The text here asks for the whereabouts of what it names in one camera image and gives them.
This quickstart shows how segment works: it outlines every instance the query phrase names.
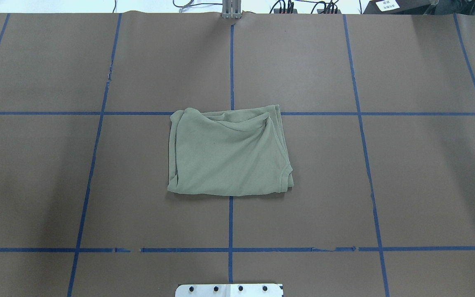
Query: fabric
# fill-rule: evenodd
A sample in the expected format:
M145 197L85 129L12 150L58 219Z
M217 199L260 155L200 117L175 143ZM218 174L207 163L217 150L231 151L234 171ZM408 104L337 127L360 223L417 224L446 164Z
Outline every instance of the fabric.
M279 105L171 115L170 192L244 196L292 187Z

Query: sticker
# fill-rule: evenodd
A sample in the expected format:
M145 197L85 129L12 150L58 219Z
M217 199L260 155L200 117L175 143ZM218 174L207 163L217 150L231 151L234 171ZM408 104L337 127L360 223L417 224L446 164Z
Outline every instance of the sticker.
M384 0L375 2L381 11L391 11L397 8L401 8L395 0Z

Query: green cloth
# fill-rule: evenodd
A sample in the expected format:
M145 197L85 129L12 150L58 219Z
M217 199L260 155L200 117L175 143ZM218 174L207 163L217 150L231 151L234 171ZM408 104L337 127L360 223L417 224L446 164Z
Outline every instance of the green cloth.
M292 187L279 105L170 116L170 192L244 196Z

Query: cloth fold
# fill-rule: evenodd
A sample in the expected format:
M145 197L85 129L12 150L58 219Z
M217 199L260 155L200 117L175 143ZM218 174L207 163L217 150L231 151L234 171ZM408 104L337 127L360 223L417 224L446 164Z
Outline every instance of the cloth fold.
M279 105L170 116L168 190L245 196L294 185Z

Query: metal bracket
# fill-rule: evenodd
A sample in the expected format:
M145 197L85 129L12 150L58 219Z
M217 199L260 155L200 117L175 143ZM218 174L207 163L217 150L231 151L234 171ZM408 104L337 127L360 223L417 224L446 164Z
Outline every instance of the metal bracket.
M241 0L223 0L223 19L241 19Z
M283 297L282 284L180 285L175 297Z

